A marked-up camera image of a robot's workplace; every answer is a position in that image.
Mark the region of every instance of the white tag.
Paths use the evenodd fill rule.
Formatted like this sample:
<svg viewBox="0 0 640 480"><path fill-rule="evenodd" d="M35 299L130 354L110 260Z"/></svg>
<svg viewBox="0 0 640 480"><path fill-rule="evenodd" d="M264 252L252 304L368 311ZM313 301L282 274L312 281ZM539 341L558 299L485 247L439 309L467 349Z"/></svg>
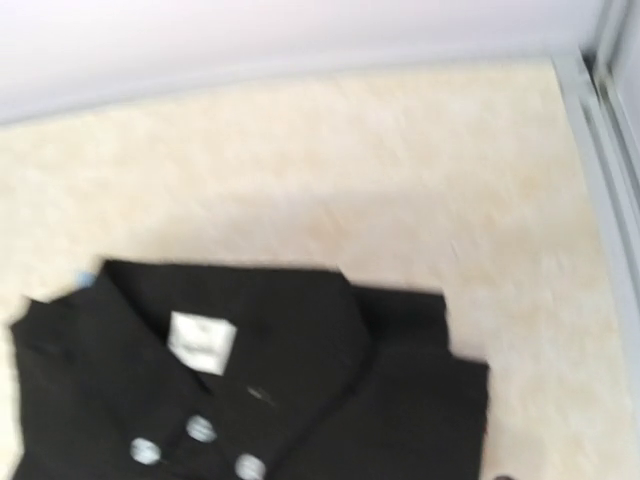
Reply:
<svg viewBox="0 0 640 480"><path fill-rule="evenodd" d="M237 328L223 318L171 312L169 350L186 366L222 375Z"/></svg>

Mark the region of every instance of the white wall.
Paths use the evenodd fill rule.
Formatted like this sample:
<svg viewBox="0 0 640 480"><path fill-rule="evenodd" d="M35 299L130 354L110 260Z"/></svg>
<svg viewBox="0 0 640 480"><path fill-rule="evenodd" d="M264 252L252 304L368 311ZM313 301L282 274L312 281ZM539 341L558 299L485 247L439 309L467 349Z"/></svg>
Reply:
<svg viewBox="0 0 640 480"><path fill-rule="evenodd" d="M4 0L0 121L316 69L588 44L603 0Z"/></svg>

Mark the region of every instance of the folded shirt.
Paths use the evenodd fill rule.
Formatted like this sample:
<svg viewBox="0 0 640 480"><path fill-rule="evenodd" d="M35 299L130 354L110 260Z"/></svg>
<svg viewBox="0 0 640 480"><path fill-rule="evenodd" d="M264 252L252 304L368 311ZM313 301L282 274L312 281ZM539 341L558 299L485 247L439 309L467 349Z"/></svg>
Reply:
<svg viewBox="0 0 640 480"><path fill-rule="evenodd" d="M475 480L488 367L441 295L106 261L12 326L15 480Z"/></svg>

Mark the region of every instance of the shirt collar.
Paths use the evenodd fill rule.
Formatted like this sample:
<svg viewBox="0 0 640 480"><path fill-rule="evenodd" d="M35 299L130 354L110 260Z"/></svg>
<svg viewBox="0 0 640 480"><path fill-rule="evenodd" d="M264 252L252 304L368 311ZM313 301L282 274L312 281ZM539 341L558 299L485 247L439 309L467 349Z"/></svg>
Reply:
<svg viewBox="0 0 640 480"><path fill-rule="evenodd" d="M267 465L340 396L371 350L337 272L107 261L72 303L78 375L128 441L167 448L198 413L231 458L249 452ZM238 328L213 391L166 347L171 311Z"/></svg>

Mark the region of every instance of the white button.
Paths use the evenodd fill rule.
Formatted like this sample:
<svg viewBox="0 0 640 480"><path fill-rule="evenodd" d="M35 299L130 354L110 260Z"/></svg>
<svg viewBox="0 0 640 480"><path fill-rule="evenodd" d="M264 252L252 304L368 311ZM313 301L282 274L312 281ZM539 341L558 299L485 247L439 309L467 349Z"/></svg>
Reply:
<svg viewBox="0 0 640 480"><path fill-rule="evenodd" d="M131 456L136 462L153 465L160 460L160 447L146 438L136 438L131 442Z"/></svg>
<svg viewBox="0 0 640 480"><path fill-rule="evenodd" d="M242 480L262 480L267 468L260 459L243 453L236 461L236 475Z"/></svg>
<svg viewBox="0 0 640 480"><path fill-rule="evenodd" d="M194 415L189 419L187 433L191 438L202 443L213 442L218 436L211 422L200 415Z"/></svg>

